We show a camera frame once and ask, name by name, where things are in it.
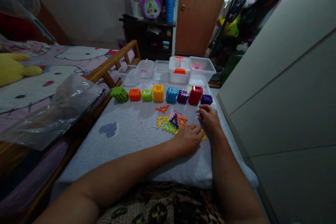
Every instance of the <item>purple toy block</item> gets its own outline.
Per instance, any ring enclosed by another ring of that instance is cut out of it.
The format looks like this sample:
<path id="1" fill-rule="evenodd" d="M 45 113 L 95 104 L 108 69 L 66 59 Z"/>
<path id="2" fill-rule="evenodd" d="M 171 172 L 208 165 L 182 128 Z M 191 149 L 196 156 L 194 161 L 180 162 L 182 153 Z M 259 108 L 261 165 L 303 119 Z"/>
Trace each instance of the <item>purple toy block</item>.
<path id="1" fill-rule="evenodd" d="M 188 92 L 188 90 L 185 90 L 185 89 L 180 89 L 178 93 L 179 94 L 177 95 L 177 102 L 186 104 L 189 98 L 190 92 Z"/>
<path id="2" fill-rule="evenodd" d="M 213 102 L 213 100 L 212 100 L 212 96 L 211 95 L 209 95 L 209 94 L 202 95 L 201 104 L 209 104 L 209 105 L 211 105 L 212 102 Z"/>
<path id="3" fill-rule="evenodd" d="M 179 128 L 179 122 L 177 120 L 177 114 L 175 114 L 170 120 L 169 122 L 176 128 Z"/>

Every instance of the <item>wooden door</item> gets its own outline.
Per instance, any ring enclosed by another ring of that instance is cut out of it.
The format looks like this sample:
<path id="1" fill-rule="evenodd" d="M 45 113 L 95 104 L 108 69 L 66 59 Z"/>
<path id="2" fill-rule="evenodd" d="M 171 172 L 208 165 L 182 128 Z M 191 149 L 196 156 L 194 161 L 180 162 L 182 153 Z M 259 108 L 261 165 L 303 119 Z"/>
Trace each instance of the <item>wooden door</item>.
<path id="1" fill-rule="evenodd" d="M 178 0 L 175 54 L 205 55 L 223 1 Z"/>

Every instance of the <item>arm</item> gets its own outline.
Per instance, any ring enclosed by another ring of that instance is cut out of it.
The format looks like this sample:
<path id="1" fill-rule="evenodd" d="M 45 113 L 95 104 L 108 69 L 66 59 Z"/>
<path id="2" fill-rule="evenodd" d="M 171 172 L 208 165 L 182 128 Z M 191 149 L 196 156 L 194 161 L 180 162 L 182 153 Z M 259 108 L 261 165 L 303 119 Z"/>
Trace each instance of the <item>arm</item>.
<path id="1" fill-rule="evenodd" d="M 210 105 L 201 105 L 198 112 L 212 134 L 213 180 L 225 220 L 230 223 L 268 223 L 249 181 L 233 155 L 217 111 Z"/>
<path id="2" fill-rule="evenodd" d="M 100 209 L 119 200 L 148 174 L 195 153 L 202 137 L 200 127 L 185 125 L 167 142 L 102 164 L 67 188 L 34 224 L 95 223 Z"/>

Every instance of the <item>yellow stuffed toy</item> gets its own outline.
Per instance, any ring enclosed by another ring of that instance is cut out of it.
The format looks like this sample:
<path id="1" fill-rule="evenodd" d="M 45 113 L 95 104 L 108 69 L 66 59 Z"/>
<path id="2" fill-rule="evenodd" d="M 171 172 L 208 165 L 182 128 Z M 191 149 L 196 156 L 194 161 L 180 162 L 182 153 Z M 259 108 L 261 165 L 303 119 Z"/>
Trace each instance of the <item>yellow stuffed toy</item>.
<path id="1" fill-rule="evenodd" d="M 25 54 L 0 53 L 0 86 L 19 81 L 25 76 L 40 75 L 43 72 L 40 67 L 29 66 L 25 68 L 17 62 L 29 59 L 30 57 Z"/>

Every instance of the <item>white wardrobe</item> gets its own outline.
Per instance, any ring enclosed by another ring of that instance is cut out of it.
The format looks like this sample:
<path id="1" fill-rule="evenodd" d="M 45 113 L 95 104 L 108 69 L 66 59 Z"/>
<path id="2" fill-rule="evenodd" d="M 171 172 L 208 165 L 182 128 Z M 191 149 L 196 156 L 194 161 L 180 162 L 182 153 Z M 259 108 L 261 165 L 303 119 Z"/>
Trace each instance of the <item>white wardrobe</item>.
<path id="1" fill-rule="evenodd" d="M 336 0 L 283 0 L 217 99 L 273 223 L 336 223 Z"/>

